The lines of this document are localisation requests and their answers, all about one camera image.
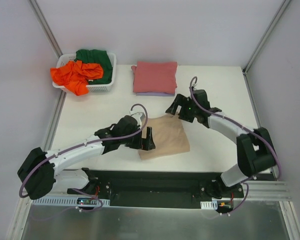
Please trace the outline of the beige t shirt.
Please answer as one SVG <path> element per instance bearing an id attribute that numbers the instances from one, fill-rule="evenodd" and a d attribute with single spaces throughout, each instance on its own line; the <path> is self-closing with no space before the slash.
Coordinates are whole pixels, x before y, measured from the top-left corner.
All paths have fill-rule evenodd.
<path id="1" fill-rule="evenodd" d="M 152 127 L 152 138 L 155 149 L 139 150 L 141 160 L 172 156 L 190 151 L 190 143 L 183 128 L 182 121 L 177 115 L 165 114 L 161 117 L 150 118 L 148 127 Z"/>

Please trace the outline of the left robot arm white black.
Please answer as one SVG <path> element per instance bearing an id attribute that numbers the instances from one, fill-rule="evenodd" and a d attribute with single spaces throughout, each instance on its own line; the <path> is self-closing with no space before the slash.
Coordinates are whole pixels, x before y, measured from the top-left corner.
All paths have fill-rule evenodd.
<path id="1" fill-rule="evenodd" d="M 118 123 L 97 130 L 93 135 L 57 150 L 32 149 L 17 171 L 21 180 L 19 196 L 37 200 L 47 195 L 61 180 L 66 168 L 92 157 L 116 151 L 121 145 L 135 150 L 154 150 L 153 128 L 142 121 L 142 114 L 122 117 Z"/>

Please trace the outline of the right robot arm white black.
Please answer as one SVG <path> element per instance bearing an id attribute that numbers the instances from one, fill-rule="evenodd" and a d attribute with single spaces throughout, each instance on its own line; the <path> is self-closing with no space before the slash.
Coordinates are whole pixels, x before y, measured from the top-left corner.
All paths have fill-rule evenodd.
<path id="1" fill-rule="evenodd" d="M 196 120 L 236 145 L 237 163 L 205 187 L 205 193 L 212 198 L 227 197 L 239 183 L 274 167 L 277 163 L 268 130 L 264 127 L 245 127 L 226 116 L 221 109 L 211 107 L 203 89 L 192 89 L 189 97 L 177 94 L 165 112 L 178 115 L 179 119 L 189 123 Z"/>

